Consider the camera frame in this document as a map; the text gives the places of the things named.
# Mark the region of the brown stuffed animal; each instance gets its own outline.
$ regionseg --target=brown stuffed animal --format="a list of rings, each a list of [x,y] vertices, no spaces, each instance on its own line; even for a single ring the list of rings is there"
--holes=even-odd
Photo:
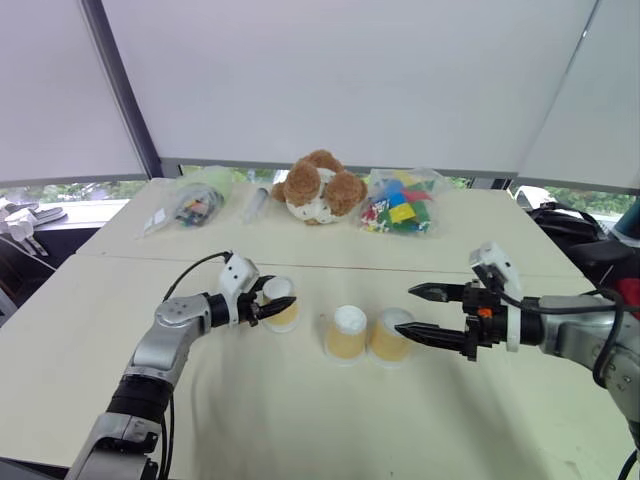
[[[367,196],[367,185],[326,150],[298,160],[283,183],[274,185],[273,198],[307,225],[339,220]]]

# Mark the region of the green block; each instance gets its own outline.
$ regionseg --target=green block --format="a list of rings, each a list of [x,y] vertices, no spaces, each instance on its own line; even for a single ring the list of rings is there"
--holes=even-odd
[[[427,211],[427,207],[424,202],[413,202],[411,207],[416,212],[416,222],[423,223],[431,221],[431,217],[429,216],[429,212]]]
[[[418,191],[418,192],[426,192],[427,191],[427,186],[424,182],[420,182],[420,183],[414,183],[413,185],[409,185],[407,187],[407,190],[413,190],[413,191]]]
[[[412,233],[418,231],[418,224],[413,220],[404,220],[400,223],[394,223],[393,229],[396,232]]]
[[[385,226],[390,226],[391,225],[391,215],[389,214],[389,209],[385,208],[383,211],[380,212],[380,214],[378,215],[378,224],[382,224],[382,222],[384,222]]]

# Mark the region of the plastic bag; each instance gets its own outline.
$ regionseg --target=plastic bag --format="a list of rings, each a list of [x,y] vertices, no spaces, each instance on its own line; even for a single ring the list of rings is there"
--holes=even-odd
[[[231,171],[206,167],[178,178],[162,205],[145,222],[143,236],[171,224],[200,227],[210,222],[231,193]]]
[[[437,223],[435,200],[450,189],[449,181],[430,169],[372,169],[360,228],[402,235],[432,233]]]

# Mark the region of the yellow cup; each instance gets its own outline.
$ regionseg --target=yellow cup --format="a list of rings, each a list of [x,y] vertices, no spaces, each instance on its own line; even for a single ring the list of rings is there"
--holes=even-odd
[[[288,277],[274,277],[263,285],[262,294],[266,303],[282,297],[293,297],[293,282]],[[265,318],[262,323],[272,332],[290,332],[298,324],[298,301],[277,315]]]
[[[384,367],[397,367],[411,350],[411,341],[398,333],[396,325],[413,322],[413,315],[401,308],[387,308],[371,334],[369,355]]]
[[[354,365],[365,352],[367,316],[353,305],[338,308],[325,338],[325,352],[340,365]]]

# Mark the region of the table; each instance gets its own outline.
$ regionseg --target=table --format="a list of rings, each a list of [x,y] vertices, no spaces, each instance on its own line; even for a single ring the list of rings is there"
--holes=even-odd
[[[349,222],[306,226],[277,202],[269,205],[260,221],[243,225],[241,212],[258,185],[235,184],[228,205],[209,225],[197,230],[168,227],[162,233],[136,238],[162,205],[172,182],[150,182],[79,253],[194,261],[235,249],[262,264],[467,273],[469,252],[495,240],[523,274],[581,276],[502,190],[448,192],[439,199],[434,237],[416,239],[360,231]]]
[[[189,262],[75,255],[0,330],[0,456],[69,465],[104,411],[167,286]],[[402,306],[462,328],[459,305],[406,293],[464,273],[258,265],[296,283],[289,334],[222,327],[198,340],[176,390],[174,478],[610,479],[631,447],[590,372],[537,348],[476,364],[416,345],[398,370],[323,354],[324,322],[352,303]],[[211,290],[220,264],[176,294]],[[574,294],[578,276],[523,275],[526,295]]]

